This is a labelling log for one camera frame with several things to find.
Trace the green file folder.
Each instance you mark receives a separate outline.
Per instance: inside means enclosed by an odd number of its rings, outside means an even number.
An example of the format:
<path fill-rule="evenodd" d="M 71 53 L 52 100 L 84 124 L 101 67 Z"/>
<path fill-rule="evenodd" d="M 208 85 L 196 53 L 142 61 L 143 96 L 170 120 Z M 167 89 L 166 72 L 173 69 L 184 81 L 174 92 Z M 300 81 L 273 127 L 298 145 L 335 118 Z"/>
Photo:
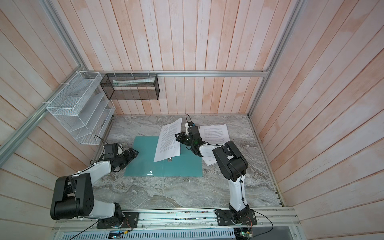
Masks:
<path fill-rule="evenodd" d="M 202 177 L 202 158 L 187 148 L 171 161 L 154 162 L 158 137 L 135 137 L 133 149 L 138 156 L 125 168 L 125 177 Z"/>

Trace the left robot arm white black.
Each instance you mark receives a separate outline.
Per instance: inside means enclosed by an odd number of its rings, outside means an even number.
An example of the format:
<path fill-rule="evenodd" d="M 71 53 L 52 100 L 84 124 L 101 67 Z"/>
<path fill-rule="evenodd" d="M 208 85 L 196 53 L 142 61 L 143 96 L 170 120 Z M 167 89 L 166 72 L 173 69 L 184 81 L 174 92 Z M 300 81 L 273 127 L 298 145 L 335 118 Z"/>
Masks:
<path fill-rule="evenodd" d="M 98 201 L 94 197 L 93 184 L 110 173 L 125 169 L 139 152 L 124 149 L 120 144 L 106 144 L 99 159 L 88 168 L 56 180 L 50 216 L 53 220 L 74 218 L 98 219 L 102 224 L 118 228 L 125 216 L 118 203 Z"/>

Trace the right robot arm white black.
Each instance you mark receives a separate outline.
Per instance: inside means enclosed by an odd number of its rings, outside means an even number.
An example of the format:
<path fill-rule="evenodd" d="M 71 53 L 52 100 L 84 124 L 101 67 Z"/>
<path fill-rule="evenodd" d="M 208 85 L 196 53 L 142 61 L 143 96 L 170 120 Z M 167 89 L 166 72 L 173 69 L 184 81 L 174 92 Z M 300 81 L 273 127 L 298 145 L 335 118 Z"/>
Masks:
<path fill-rule="evenodd" d="M 239 224 L 249 214 L 250 207 L 246 200 L 244 183 L 249 165 L 238 147 L 232 141 L 224 144 L 210 144 L 203 141 L 198 127 L 192 123 L 187 124 L 186 132 L 175 134 L 175 138 L 196 156 L 215 158 L 221 173 L 229 182 L 230 190 L 229 210 L 218 209 L 216 215 Z"/>

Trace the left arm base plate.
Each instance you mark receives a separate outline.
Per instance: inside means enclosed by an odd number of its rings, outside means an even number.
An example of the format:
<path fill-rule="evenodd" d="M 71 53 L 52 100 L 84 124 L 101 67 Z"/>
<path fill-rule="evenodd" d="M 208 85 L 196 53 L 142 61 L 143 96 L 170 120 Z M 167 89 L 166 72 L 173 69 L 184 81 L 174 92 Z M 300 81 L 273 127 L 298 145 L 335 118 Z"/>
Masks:
<path fill-rule="evenodd" d="M 101 219 L 97 223 L 97 229 L 135 229 L 138 225 L 139 212 L 122 212 L 108 219 Z"/>

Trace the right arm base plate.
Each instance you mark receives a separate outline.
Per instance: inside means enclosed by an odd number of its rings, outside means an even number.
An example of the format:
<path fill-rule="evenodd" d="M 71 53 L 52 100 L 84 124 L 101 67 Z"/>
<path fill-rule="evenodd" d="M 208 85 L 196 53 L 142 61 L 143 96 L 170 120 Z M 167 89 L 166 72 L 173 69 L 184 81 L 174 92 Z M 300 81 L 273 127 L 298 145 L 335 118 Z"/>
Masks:
<path fill-rule="evenodd" d="M 254 226 L 257 225 L 255 212 L 251 209 L 244 209 L 243 211 L 222 210 L 215 209 L 214 213 L 217 216 L 217 223 L 219 226 Z"/>

